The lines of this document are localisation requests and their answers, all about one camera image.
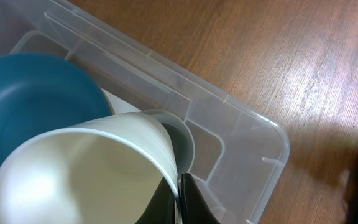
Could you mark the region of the cream plastic cup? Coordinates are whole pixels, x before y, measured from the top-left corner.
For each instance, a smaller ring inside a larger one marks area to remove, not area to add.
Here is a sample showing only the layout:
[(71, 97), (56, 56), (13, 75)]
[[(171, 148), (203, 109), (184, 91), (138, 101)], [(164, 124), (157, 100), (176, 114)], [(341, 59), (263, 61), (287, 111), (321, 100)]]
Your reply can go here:
[(160, 183), (177, 200), (167, 130), (123, 113), (39, 134), (0, 167), (0, 223), (135, 223)]

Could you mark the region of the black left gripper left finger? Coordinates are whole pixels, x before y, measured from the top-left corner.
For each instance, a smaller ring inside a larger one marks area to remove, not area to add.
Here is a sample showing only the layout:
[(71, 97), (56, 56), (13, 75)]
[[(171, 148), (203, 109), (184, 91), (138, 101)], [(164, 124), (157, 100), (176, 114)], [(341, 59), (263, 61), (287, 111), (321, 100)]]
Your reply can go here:
[(147, 208), (135, 224), (174, 223), (175, 197), (167, 181), (162, 178)]

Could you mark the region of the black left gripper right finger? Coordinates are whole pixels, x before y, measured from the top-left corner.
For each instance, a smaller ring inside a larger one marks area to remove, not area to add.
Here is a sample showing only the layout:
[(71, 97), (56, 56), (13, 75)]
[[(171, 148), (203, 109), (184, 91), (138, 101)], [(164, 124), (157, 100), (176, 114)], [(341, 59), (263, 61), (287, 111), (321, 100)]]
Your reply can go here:
[(181, 174), (180, 184), (183, 224), (220, 224), (206, 204), (190, 173)]

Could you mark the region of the green plastic cup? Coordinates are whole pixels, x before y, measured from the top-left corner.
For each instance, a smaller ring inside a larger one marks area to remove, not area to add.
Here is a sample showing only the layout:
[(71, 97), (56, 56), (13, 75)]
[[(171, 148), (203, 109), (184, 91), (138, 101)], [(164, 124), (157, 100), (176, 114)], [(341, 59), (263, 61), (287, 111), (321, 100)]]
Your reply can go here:
[(189, 127), (177, 115), (165, 110), (145, 110), (167, 130), (175, 155), (178, 175), (190, 171), (195, 159), (195, 142)]

